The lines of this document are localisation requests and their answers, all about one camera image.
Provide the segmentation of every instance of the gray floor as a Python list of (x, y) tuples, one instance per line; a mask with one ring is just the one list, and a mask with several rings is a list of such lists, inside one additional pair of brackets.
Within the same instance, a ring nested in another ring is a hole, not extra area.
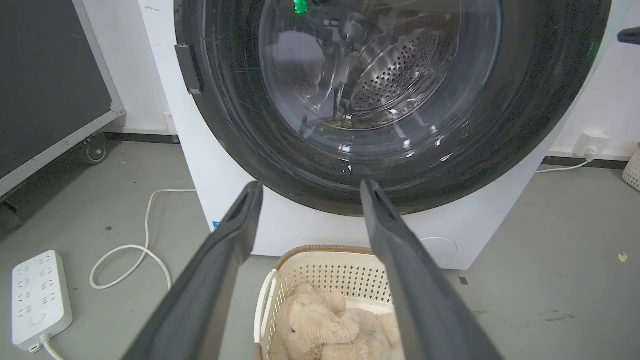
[[(63, 157), (15, 194), (25, 223), (0, 240), (3, 359), (48, 359), (43, 350), (32, 355), (12, 345), (9, 313), (8, 274), (45, 250), (65, 262), (74, 322), (53, 343), (67, 360), (118, 359), (166, 293), (151, 260), (114, 288), (89, 285), (103, 254), (143, 244), (153, 191), (193, 186), (177, 145), (121, 143), (111, 151), (96, 167)], [(620, 174), (580, 168), (536, 175), (471, 270), (447, 273), (506, 359), (638, 357), (640, 193)], [(152, 250), (174, 277), (208, 232), (194, 193), (160, 196), (150, 228)], [(138, 256), (122, 253), (99, 282), (116, 279)], [(220, 359), (252, 358), (255, 302), (274, 263), (256, 257), (241, 269)]]

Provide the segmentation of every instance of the washing machine door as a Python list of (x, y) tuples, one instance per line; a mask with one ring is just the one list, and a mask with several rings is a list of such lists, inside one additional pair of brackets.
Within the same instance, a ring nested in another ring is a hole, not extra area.
[(177, 0), (180, 66), (227, 152), (275, 192), (400, 214), (514, 167), (577, 95), (610, 0)]

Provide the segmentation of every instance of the white cable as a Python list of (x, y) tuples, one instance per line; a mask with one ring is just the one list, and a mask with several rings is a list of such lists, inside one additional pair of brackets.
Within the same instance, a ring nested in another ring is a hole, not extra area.
[(545, 172), (553, 172), (553, 171), (573, 170), (575, 168), (583, 167), (584, 165), (587, 165), (590, 162), (591, 162), (590, 160), (587, 160), (581, 163), (580, 165), (575, 165), (574, 167), (559, 167), (559, 168), (550, 168), (546, 170), (539, 170), (539, 171), (536, 171), (536, 174), (544, 174)]
[[(124, 245), (121, 247), (117, 247), (111, 251), (109, 251), (105, 256), (102, 257), (102, 259), (98, 260), (98, 262), (95, 264), (95, 266), (93, 267), (93, 269), (91, 270), (91, 274), (89, 275), (89, 283), (91, 283), (91, 286), (94, 289), (98, 289), (98, 290), (103, 290), (103, 289), (108, 289), (114, 285), (117, 285), (120, 283), (120, 281), (123, 281), (124, 279), (127, 278), (127, 276), (131, 275), (132, 272), (134, 272), (138, 266), (140, 266), (140, 264), (142, 263), (142, 261), (145, 259), (145, 256), (147, 254), (149, 254), (149, 256), (151, 256), (152, 258), (154, 258), (154, 260), (158, 263), (158, 265), (160, 265), (160, 267), (162, 268), (162, 270), (164, 271), (164, 275), (166, 276), (166, 286), (169, 290), (171, 290), (171, 274), (169, 274), (169, 269), (167, 269), (166, 265), (164, 265), (164, 263), (162, 262), (162, 260), (160, 260), (159, 257), (157, 257), (153, 252), (151, 252), (151, 250), (149, 250), (149, 213), (151, 211), (151, 204), (153, 203), (154, 197), (161, 192), (166, 192), (166, 193), (188, 193), (188, 192), (195, 192), (195, 189), (186, 189), (186, 190), (176, 190), (176, 189), (162, 189), (162, 190), (158, 190), (156, 192), (154, 192), (153, 194), (151, 194), (151, 198), (149, 198), (149, 205), (147, 206), (147, 214), (145, 216), (145, 232), (146, 232), (146, 238), (145, 238), (145, 246), (142, 247), (140, 245)], [(95, 271), (96, 269), (98, 269), (98, 267), (100, 267), (100, 265), (108, 258), (110, 257), (112, 254), (120, 251), (120, 250), (124, 250), (124, 249), (139, 249), (142, 250), (142, 255), (140, 256), (140, 258), (138, 259), (138, 262), (133, 265), (133, 267), (131, 269), (129, 269), (129, 271), (127, 271), (123, 276), (121, 276), (119, 279), (117, 279), (116, 281), (107, 284), (107, 285), (98, 285), (95, 283), (95, 281), (93, 280), (93, 277), (95, 276)]]
[(587, 160), (579, 165), (575, 165), (574, 167), (560, 167), (560, 168), (550, 168), (546, 170), (539, 170), (539, 171), (536, 171), (536, 174), (544, 174), (545, 172), (554, 172), (554, 171), (573, 170), (575, 168), (583, 167), (584, 165), (587, 165), (588, 163), (593, 161), (593, 158), (596, 155), (598, 155), (598, 149), (595, 146), (589, 146), (584, 152), (584, 155), (587, 157)]
[(44, 348), (47, 349), (51, 357), (53, 357), (55, 360), (64, 360), (64, 358), (62, 358), (62, 356), (56, 351), (56, 349), (54, 349), (53, 346), (51, 346), (51, 342), (49, 341), (48, 336), (42, 335), (40, 337), (40, 342), (42, 343)]

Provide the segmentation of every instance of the green light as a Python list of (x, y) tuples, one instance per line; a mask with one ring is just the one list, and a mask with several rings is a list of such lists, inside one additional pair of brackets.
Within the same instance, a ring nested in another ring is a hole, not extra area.
[(297, 14), (309, 11), (307, 8), (307, 0), (293, 0), (293, 4)]
[(596, 40), (591, 41), (591, 47), (589, 47), (589, 52), (587, 53), (587, 58), (595, 57), (597, 51), (594, 53), (594, 50), (597, 50), (600, 47), (600, 44), (596, 43)]

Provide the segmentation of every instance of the metal frame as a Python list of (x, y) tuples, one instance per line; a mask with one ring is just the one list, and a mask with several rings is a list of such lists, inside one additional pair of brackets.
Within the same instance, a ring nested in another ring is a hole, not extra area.
[(55, 158), (71, 149), (73, 146), (79, 144), (84, 139), (96, 133), (98, 130), (102, 129), (110, 122), (125, 114), (124, 106), (122, 105), (120, 96), (116, 91), (116, 86), (113, 82), (113, 78), (111, 78), (109, 69), (107, 68), (107, 63), (104, 61), (104, 56), (102, 55), (100, 45), (98, 44), (98, 40), (95, 37), (95, 33), (93, 32), (93, 28), (91, 26), (91, 22), (89, 21), (89, 17), (87, 16), (84, 4), (82, 0), (72, 0), (72, 2), (76, 8), (80, 23), (82, 24), (82, 27), (84, 29), (86, 39), (89, 42), (89, 46), (91, 47), (95, 62), (100, 69), (100, 73), (102, 74), (104, 83), (107, 86), (109, 95), (111, 96), (111, 111), (103, 114), (99, 118), (83, 126), (76, 132), (62, 139), (57, 144), (41, 152), (33, 159), (27, 161), (25, 164), (11, 172), (11, 174), (0, 179), (0, 199), (16, 186), (20, 185), (21, 182), (25, 181), (29, 176), (35, 174), (38, 170), (45, 167), (46, 164), (50, 163)]

